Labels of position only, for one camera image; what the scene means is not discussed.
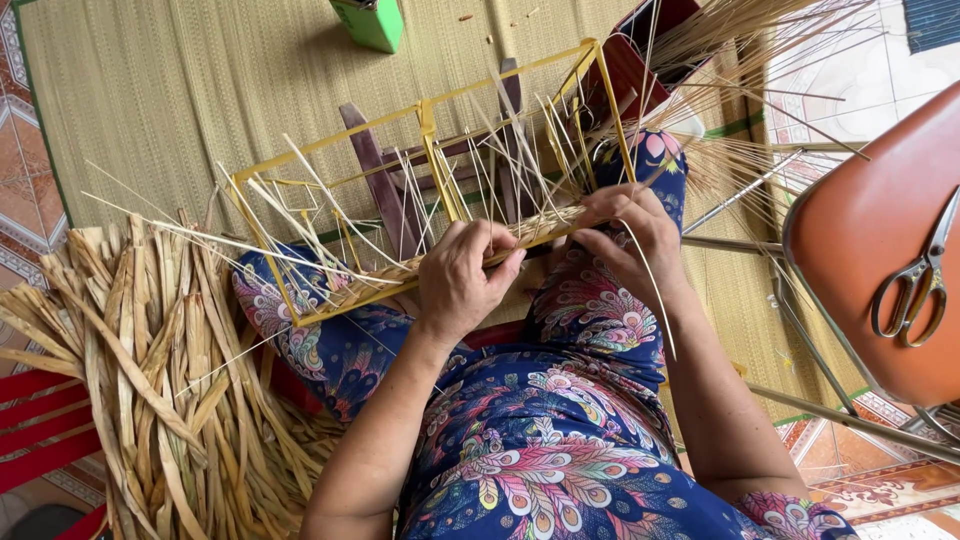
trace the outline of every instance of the dried water hyacinth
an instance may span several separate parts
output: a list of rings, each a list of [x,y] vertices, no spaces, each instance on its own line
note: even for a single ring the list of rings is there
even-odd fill
[[[86,384],[119,538],[286,538],[343,432],[271,393],[227,261],[132,215],[70,231],[41,260],[49,290],[0,293],[0,320],[47,352],[0,356]]]

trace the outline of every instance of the woman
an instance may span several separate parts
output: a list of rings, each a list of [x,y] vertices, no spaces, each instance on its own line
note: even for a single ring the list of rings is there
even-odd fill
[[[583,201],[581,219],[612,221],[572,235],[521,343],[460,343],[523,260],[514,250],[488,276],[481,269],[491,245],[516,246],[501,225],[450,226],[420,266],[416,319],[370,305],[284,331],[289,317],[266,264],[242,259],[234,285],[252,323],[277,334],[280,355],[349,424],[301,538],[389,538],[395,507],[401,538],[856,538],[807,500],[686,282],[686,162],[676,141],[645,130],[632,144],[637,177],[660,175],[652,189],[618,184],[615,148],[596,163],[605,186]],[[657,398],[664,358],[696,481],[678,468]]]

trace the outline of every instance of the scissors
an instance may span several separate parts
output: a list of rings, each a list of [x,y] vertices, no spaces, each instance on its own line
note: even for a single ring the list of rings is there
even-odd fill
[[[924,245],[924,250],[913,262],[902,270],[894,272],[880,285],[874,296],[871,313],[874,333],[880,337],[896,337],[905,347],[920,347],[937,331],[947,309],[947,288],[944,286],[943,269],[940,260],[947,248],[947,234],[953,217],[956,215],[957,202],[960,201],[960,186],[953,190],[953,196],[940,213],[940,219],[933,233]],[[887,290],[894,282],[903,281],[903,290],[897,298],[894,318],[886,331],[880,328],[880,304]],[[910,339],[908,333],[917,315],[924,307],[926,299],[936,294],[937,306],[924,332],[917,339]]]

